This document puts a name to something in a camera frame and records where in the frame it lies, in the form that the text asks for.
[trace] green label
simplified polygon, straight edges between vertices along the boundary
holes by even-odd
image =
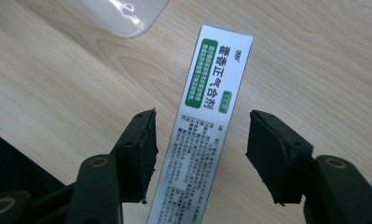
[[[205,93],[209,74],[212,70],[217,46],[218,42],[215,40],[202,40],[197,62],[195,63],[194,71],[192,73],[191,83],[186,95],[186,105],[194,108],[200,108],[202,105],[203,94]]]
[[[229,109],[229,104],[231,103],[232,92],[224,91],[223,96],[221,97],[220,107],[218,107],[218,111],[220,113],[226,114]]]

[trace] wooden table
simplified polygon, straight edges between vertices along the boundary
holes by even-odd
[[[314,146],[372,179],[372,0],[172,0],[143,35],[121,39],[64,0],[0,0],[0,136],[63,183],[107,153],[133,115],[155,107],[157,172],[200,27],[255,37],[203,223],[305,223],[274,204],[244,156],[249,112],[272,113]]]

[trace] wood grain surface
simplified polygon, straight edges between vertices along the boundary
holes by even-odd
[[[372,0],[172,0],[153,26],[117,38],[64,0],[0,0],[0,136],[65,184],[155,107],[157,171],[145,223],[203,23],[255,37],[203,223],[305,223],[274,204],[244,156],[249,112],[272,113],[372,179]]]

